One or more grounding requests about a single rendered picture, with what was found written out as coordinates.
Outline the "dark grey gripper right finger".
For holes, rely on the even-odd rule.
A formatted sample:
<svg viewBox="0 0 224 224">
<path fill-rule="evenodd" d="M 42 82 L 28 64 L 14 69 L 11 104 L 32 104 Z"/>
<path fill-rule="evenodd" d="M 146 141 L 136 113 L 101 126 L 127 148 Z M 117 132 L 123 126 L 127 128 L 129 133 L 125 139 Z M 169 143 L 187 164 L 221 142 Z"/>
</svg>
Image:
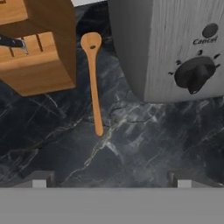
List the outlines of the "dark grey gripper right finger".
<svg viewBox="0 0 224 224">
<path fill-rule="evenodd" d="M 193 178 L 187 172 L 169 171 L 168 183 L 173 188 L 224 188 L 224 185 L 208 178 Z"/>
</svg>

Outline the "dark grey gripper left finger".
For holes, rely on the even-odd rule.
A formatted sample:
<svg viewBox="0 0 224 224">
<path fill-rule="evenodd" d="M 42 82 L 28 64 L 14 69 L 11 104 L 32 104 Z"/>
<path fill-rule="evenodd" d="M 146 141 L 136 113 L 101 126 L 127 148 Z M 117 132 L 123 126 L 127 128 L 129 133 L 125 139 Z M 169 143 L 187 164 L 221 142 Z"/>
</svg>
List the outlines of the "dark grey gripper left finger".
<svg viewBox="0 0 224 224">
<path fill-rule="evenodd" d="M 22 183 L 16 184 L 16 188 L 49 188 L 54 187 L 53 171 L 34 171 Z"/>
</svg>

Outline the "wooden spoon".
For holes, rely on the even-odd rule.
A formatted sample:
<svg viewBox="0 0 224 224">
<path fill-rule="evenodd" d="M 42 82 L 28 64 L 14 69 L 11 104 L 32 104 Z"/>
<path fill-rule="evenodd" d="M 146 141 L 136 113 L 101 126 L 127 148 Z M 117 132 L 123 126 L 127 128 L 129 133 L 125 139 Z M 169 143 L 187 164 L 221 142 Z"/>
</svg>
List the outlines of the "wooden spoon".
<svg viewBox="0 0 224 224">
<path fill-rule="evenodd" d="M 92 108 L 94 115 L 94 129 L 96 135 L 101 137 L 103 135 L 103 125 L 96 78 L 96 57 L 102 45 L 102 36 L 98 32 L 93 31 L 85 33 L 81 37 L 80 45 L 87 55 Z"/>
</svg>

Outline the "silver toaster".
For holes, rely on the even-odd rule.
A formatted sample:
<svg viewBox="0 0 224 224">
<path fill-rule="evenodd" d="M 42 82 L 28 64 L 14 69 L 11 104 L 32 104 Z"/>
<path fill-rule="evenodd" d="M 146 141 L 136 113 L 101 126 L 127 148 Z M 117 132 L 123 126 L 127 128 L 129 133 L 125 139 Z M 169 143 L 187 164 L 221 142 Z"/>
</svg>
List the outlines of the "silver toaster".
<svg viewBox="0 0 224 224">
<path fill-rule="evenodd" d="M 108 0 L 115 51 L 144 102 L 224 95 L 224 0 Z"/>
</svg>

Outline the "wooden knife block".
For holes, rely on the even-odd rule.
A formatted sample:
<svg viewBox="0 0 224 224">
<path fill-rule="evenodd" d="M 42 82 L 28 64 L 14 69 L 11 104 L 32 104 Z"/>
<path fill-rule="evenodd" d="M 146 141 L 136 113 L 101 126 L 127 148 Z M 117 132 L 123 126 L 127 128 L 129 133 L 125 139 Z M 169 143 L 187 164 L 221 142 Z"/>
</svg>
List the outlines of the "wooden knife block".
<svg viewBox="0 0 224 224">
<path fill-rule="evenodd" d="M 0 34 L 25 48 L 0 46 L 0 81 L 22 96 L 76 86 L 71 0 L 0 0 Z"/>
</svg>

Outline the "black-handled knife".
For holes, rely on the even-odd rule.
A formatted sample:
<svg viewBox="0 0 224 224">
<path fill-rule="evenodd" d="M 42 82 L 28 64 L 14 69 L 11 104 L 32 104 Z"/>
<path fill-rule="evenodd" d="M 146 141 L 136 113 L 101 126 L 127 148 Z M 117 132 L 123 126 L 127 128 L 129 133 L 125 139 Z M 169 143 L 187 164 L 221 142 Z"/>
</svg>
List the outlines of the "black-handled knife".
<svg viewBox="0 0 224 224">
<path fill-rule="evenodd" d="M 28 54 L 28 49 L 25 42 L 22 39 L 9 38 L 0 34 L 0 46 L 22 48 L 26 54 Z"/>
</svg>

